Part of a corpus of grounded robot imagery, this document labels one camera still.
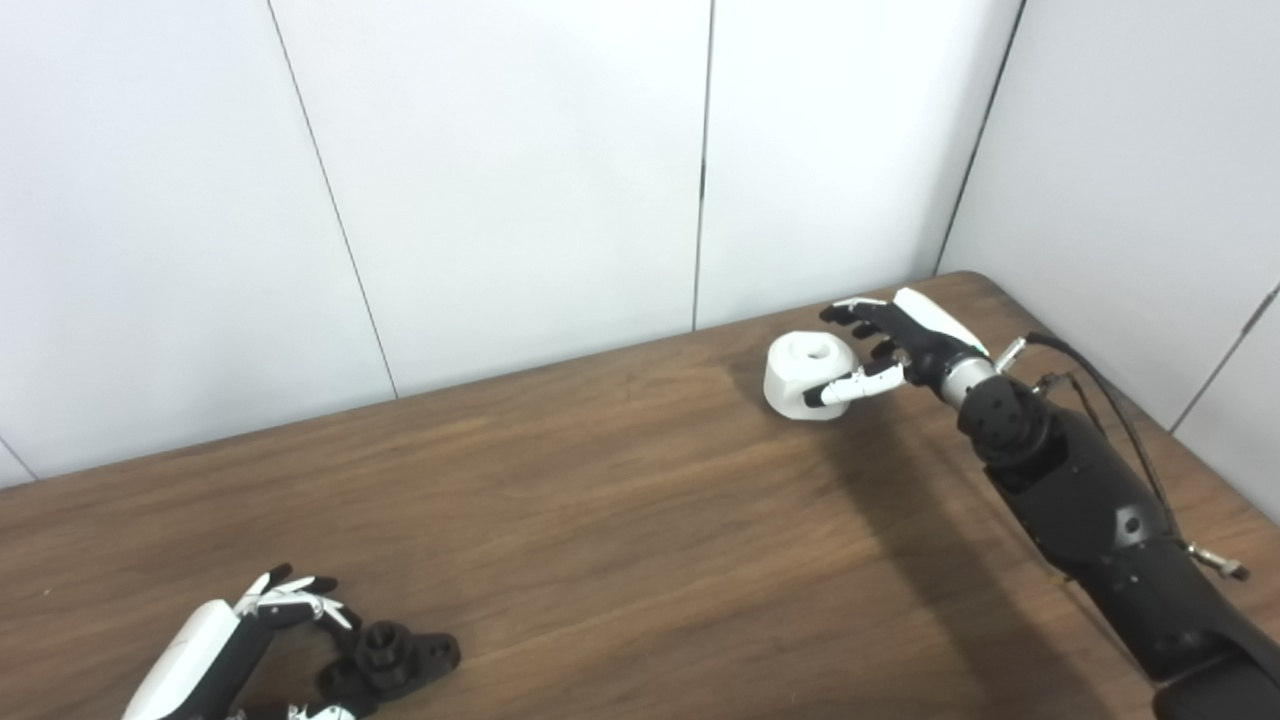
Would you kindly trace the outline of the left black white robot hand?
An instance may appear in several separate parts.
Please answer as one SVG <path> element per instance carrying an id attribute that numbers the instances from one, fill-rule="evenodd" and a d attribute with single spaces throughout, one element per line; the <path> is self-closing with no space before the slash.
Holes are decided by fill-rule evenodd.
<path id="1" fill-rule="evenodd" d="M 339 648 L 355 641 L 358 616 L 330 597 L 330 577 L 292 579 L 284 562 L 261 574 L 236 601 L 200 605 L 133 693 L 127 719 L 366 719 L 379 702 L 367 693 L 349 700 L 283 703 L 256 708 L 236 701 L 262 662 L 278 632 L 311 623 Z"/>

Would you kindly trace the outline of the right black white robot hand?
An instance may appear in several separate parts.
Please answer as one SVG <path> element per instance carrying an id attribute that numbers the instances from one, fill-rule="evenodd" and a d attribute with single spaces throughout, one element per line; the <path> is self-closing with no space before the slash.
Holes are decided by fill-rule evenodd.
<path id="1" fill-rule="evenodd" d="M 968 395 L 996 375 L 984 345 L 955 316 L 922 292 L 899 290 L 892 300 L 852 297 L 820 311 L 827 323 L 847 325 L 858 340 L 881 334 L 870 360 L 822 386 L 803 391 L 808 407 L 850 404 L 902 386 L 927 387 L 960 410 Z"/>

